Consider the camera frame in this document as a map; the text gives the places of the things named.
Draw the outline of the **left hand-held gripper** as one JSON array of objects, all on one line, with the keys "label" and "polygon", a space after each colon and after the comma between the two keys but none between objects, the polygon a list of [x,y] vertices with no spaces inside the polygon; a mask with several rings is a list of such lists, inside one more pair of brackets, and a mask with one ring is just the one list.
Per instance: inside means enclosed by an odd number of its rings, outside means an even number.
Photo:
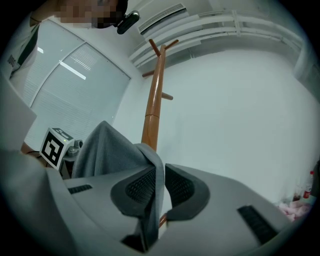
[{"label": "left hand-held gripper", "polygon": [[64,161],[76,160],[83,144],[82,140],[75,140],[61,128],[49,127],[39,153],[48,164],[59,171]]}]

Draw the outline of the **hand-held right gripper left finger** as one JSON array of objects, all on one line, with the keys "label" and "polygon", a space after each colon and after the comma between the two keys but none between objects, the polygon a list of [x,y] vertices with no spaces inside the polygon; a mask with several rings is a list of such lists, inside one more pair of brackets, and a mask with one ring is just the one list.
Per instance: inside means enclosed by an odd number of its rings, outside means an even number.
[{"label": "hand-held right gripper left finger", "polygon": [[61,196],[77,255],[152,255],[157,242],[154,166],[64,180]]}]

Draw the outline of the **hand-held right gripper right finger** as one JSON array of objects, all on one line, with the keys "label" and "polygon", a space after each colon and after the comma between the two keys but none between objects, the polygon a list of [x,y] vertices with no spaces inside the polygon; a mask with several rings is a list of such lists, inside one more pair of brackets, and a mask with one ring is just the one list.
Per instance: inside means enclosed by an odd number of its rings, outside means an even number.
[{"label": "hand-held right gripper right finger", "polygon": [[167,164],[165,186],[172,209],[161,256],[270,256],[288,237],[289,219],[239,181]]}]

